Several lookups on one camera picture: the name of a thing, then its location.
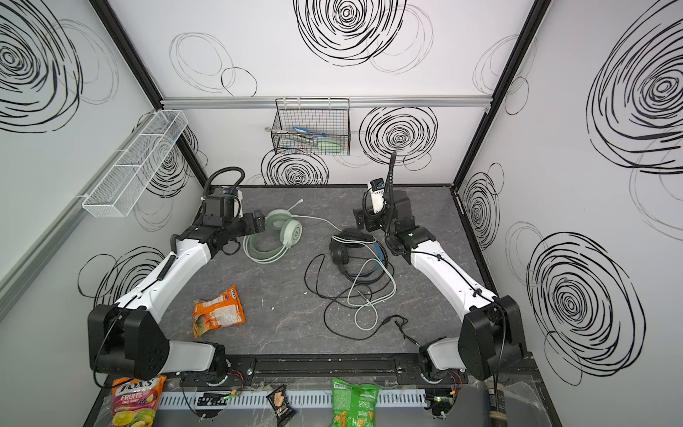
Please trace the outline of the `mint green headphones with cable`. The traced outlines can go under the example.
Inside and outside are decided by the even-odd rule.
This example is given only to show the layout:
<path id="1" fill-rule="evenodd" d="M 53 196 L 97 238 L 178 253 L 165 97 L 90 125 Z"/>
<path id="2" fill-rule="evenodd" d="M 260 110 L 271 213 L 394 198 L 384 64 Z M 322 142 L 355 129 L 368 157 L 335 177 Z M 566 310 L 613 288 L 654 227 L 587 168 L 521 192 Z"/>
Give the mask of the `mint green headphones with cable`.
<path id="1" fill-rule="evenodd" d="M 302 241 L 303 220 L 324 222 L 333 227 L 334 234 L 345 230 L 326 218 L 297 215 L 290 208 L 274 209 L 266 215 L 265 233 L 267 236 L 275 238 L 279 245 L 266 249 L 261 247 L 261 242 L 263 242 L 261 236 L 245 237 L 242 242 L 245 256 L 253 263 L 263 266 L 279 262 Z"/>

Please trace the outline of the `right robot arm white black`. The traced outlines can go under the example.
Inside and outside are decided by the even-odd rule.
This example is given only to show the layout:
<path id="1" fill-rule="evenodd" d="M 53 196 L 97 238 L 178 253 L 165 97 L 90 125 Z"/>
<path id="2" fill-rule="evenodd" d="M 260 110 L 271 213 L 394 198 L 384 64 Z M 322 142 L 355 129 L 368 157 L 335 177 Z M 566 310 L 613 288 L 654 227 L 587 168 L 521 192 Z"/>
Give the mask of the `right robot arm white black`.
<path id="1" fill-rule="evenodd" d="M 458 315 L 458 336 L 420 348 L 424 375 L 465 370 L 478 380 L 487 380 L 528 355 L 518 303 L 480 285 L 446 253 L 433 233 L 417 225 L 403 190 L 385 188 L 381 181 L 370 183 L 354 216 L 359 229 L 382 231 L 392 254 L 425 275 Z"/>

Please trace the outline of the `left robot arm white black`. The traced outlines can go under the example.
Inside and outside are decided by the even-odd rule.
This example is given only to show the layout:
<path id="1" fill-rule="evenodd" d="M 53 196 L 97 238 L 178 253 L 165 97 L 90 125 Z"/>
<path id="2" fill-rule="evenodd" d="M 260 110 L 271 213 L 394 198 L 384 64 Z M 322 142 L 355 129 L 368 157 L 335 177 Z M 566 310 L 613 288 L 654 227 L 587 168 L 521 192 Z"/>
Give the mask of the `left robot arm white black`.
<path id="1" fill-rule="evenodd" d="M 113 304 L 99 304 L 89 313 L 92 371 L 139 380 L 202 373 L 214 384 L 223 382 L 229 373 L 223 345 L 170 340 L 159 323 L 199 270 L 229 243 L 263 232 L 265 222 L 262 211 L 245 212 L 239 190 L 211 188 L 192 224 L 170 238 L 171 250 L 160 265 Z"/>

